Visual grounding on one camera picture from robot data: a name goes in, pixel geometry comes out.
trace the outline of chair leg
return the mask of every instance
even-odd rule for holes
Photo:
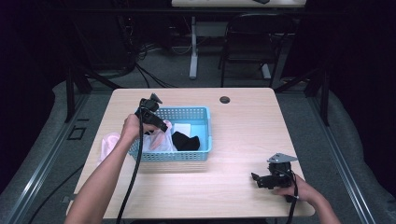
[[[220,55],[220,60],[219,60],[219,65],[218,65],[218,69],[220,69],[220,67],[221,67],[221,62],[222,62],[222,54]]]
[[[221,84],[220,87],[224,87],[224,72],[225,72],[225,59],[221,59]]]
[[[277,67],[277,62],[274,63],[274,68],[271,72],[271,79],[270,79],[270,85],[268,86],[269,88],[272,88],[273,84],[274,84],[274,78],[276,76],[276,67]]]

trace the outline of dark background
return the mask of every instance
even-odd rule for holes
[[[78,1],[51,1],[54,6]],[[146,7],[134,1],[136,7]],[[125,45],[119,21],[109,18],[59,17],[51,22],[34,1],[19,0],[0,6],[1,63],[1,186],[3,191],[23,162],[54,102],[52,88],[65,80],[72,62],[91,69],[133,67],[134,55]],[[96,6],[112,7],[113,2],[95,1]],[[169,7],[163,1],[158,7]],[[393,158],[396,146],[396,18],[392,1],[307,1],[306,10],[341,10],[346,19],[302,18],[283,77],[296,77],[320,66],[340,43],[337,57],[328,68],[331,90],[354,121],[364,147],[366,163],[378,182],[396,195]],[[177,23],[141,21],[149,27],[140,38],[169,47],[169,33],[163,27]],[[155,31],[165,35],[158,38]]]

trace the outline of desk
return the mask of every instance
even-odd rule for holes
[[[276,96],[271,89],[121,89],[113,92],[93,141],[75,193],[96,168],[101,141],[120,133],[124,119],[141,98],[155,92],[161,106],[206,105],[210,109],[213,145],[201,170],[183,162],[141,162],[124,218],[287,217],[290,204],[271,190],[259,189],[250,173],[269,175],[266,162],[276,152],[296,156]],[[223,104],[219,98],[228,96]],[[134,170],[127,155],[105,218],[116,218]],[[172,171],[153,167],[174,167]],[[299,162],[293,171],[303,176]],[[297,202],[295,216],[311,216],[308,203]]]
[[[306,0],[271,0],[267,4],[261,4],[253,0],[172,0],[172,7],[266,7],[266,8],[303,8]],[[225,24],[220,26],[215,25],[216,28],[223,27],[220,29],[222,35],[224,35]],[[196,26],[195,17],[191,20],[191,65],[190,65],[190,79],[196,79],[197,67],[198,67],[198,51],[196,48]]]

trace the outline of office chair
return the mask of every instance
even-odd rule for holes
[[[224,86],[227,63],[257,63],[258,69],[273,64],[270,87],[273,84],[278,57],[285,37],[292,31],[292,18],[280,14],[244,13],[227,24],[222,53],[221,87]]]

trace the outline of person's right hand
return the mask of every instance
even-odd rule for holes
[[[148,131],[154,131],[158,128],[152,124],[143,123],[143,133]],[[122,126],[122,131],[120,134],[120,141],[123,141],[131,145],[136,138],[139,137],[140,121],[135,114],[130,114],[127,119],[125,119]]]
[[[312,204],[317,197],[320,197],[321,194],[298,175],[295,176],[299,199]],[[294,196],[294,183],[288,188],[275,189],[274,194]]]

